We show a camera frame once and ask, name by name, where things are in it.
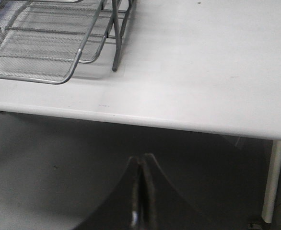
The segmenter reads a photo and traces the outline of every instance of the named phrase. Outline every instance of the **desk organizer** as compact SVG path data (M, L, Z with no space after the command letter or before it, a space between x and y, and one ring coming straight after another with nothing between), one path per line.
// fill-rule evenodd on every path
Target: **desk organizer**
M121 0L111 0L112 10L105 8L107 0L2 0L0 78L65 83L78 63L97 60L107 38L116 42L112 67L116 71L133 2L119 11ZM113 25L115 36L110 36Z

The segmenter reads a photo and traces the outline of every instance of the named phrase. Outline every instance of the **white table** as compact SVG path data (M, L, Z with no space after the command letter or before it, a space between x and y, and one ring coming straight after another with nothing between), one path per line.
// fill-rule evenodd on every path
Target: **white table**
M281 147L281 0L200 1L138 0L116 73L115 46L106 45L63 85L0 80L0 110L266 138ZM279 168L270 170L277 183Z

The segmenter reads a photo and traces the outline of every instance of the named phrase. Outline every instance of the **mesh bottom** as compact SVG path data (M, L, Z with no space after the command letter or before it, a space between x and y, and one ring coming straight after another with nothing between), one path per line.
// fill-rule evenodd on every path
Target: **mesh bottom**
M0 4L0 74L62 81L69 72L100 0L79 3L7 1ZM92 34L103 35L111 13L101 12ZM97 55L102 37L90 36L81 59Z

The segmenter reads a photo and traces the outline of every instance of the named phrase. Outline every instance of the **metal table leg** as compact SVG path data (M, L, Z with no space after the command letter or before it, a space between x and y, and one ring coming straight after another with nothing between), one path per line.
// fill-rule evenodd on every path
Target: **metal table leg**
M269 173L266 182L266 190L262 209L264 225L270 225L274 212L278 180L281 168L281 140L274 140L271 149Z

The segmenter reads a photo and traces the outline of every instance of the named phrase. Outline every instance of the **wire mesh tray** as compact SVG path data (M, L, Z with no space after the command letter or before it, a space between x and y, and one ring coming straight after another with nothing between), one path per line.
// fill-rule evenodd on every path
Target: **wire mesh tray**
M112 12L105 0L78 3L2 1L0 3L0 78L64 83L79 59L100 54Z

